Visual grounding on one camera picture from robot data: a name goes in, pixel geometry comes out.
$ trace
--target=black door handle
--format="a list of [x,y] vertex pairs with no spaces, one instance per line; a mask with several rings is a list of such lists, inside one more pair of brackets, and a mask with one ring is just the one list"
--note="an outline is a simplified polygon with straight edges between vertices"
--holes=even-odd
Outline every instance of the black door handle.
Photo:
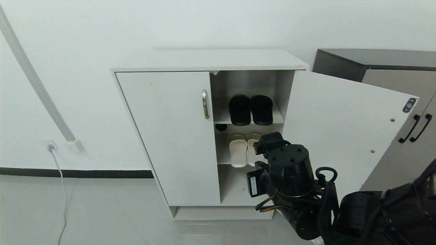
[[427,118],[427,122],[426,122],[426,124],[424,125],[424,127],[422,128],[422,130],[419,132],[419,134],[418,134],[418,136],[416,137],[416,138],[410,138],[410,141],[411,142],[415,142],[415,141],[417,141],[418,139],[419,139],[419,137],[421,136],[421,134],[424,132],[424,130],[426,129],[426,127],[429,125],[429,123],[430,123],[430,121],[432,120],[432,118],[433,118],[433,116],[432,115],[430,115],[430,114],[427,114],[426,115],[426,118]]
[[407,134],[406,138],[404,138],[404,139],[401,138],[401,139],[398,140],[401,144],[403,144],[404,142],[406,142],[406,140],[409,138],[410,134],[411,134],[412,131],[415,129],[415,127],[416,127],[416,125],[418,124],[419,119],[421,119],[421,117],[420,117],[419,115],[415,114],[415,115],[413,116],[413,119],[415,119],[415,124],[413,124],[413,127],[412,127],[412,129],[409,131],[409,133]]

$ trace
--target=black baseboard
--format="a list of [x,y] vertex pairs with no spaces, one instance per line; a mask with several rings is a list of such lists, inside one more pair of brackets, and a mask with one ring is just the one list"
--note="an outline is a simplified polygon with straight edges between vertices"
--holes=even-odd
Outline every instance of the black baseboard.
[[[29,169],[0,167],[0,174],[34,177],[60,177],[55,169]],[[124,179],[153,179],[150,170],[62,170],[65,178],[124,178]]]

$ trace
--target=white power cord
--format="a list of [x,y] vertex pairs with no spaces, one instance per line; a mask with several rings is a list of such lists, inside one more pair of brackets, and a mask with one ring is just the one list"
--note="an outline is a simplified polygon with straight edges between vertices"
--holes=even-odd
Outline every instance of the white power cord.
[[62,232],[61,235],[59,236],[59,240],[58,240],[58,245],[61,244],[61,238],[62,238],[62,234],[64,233],[65,227],[67,226],[67,205],[68,205],[68,195],[67,192],[65,191],[65,187],[64,187],[64,176],[62,175],[62,171],[59,168],[59,164],[58,161],[56,160],[55,155],[53,154],[53,150],[55,149],[55,147],[53,145],[48,145],[47,146],[47,150],[51,153],[51,155],[54,158],[54,162],[56,163],[56,167],[58,167],[59,173],[61,174],[61,183],[62,183],[62,189],[64,190],[65,193],[65,197],[66,197],[66,202],[65,202],[65,207],[64,207],[64,227],[62,228]]

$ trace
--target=closed cabinet door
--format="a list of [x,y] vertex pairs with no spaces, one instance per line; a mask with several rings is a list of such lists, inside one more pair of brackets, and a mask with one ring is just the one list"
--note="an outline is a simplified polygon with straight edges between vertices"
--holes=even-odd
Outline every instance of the closed cabinet door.
[[378,190],[378,188],[385,188],[387,186],[393,187],[399,182],[396,180],[397,178],[390,176],[392,180],[388,178],[385,182],[384,179],[391,172],[390,168],[394,160],[393,157],[400,148],[403,148],[402,145],[412,137],[411,130],[416,124],[416,119],[420,120],[419,123],[425,121],[424,118],[420,117],[423,117],[424,110],[436,92],[436,71],[367,70],[362,83],[419,97],[414,111],[409,113],[404,126],[400,129],[362,189]]
[[209,73],[116,76],[168,205],[219,205]]
[[[359,191],[394,139],[412,95],[296,71],[283,137],[309,150],[313,170],[332,167],[339,201]],[[326,178],[332,175],[326,172]]]
[[394,188],[416,179],[436,158],[436,98],[425,109],[421,119],[390,161],[377,166],[374,179],[365,183],[366,189]]

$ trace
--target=white wall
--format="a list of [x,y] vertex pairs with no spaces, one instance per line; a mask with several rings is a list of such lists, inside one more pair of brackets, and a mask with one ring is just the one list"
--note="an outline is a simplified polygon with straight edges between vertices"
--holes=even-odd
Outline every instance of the white wall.
[[54,168],[39,142],[53,138],[62,149],[64,169],[149,169],[109,72],[139,51],[284,48],[309,64],[317,48],[436,51],[435,1],[3,0],[1,4],[46,90],[88,155],[63,150],[62,135],[3,40],[0,167]]

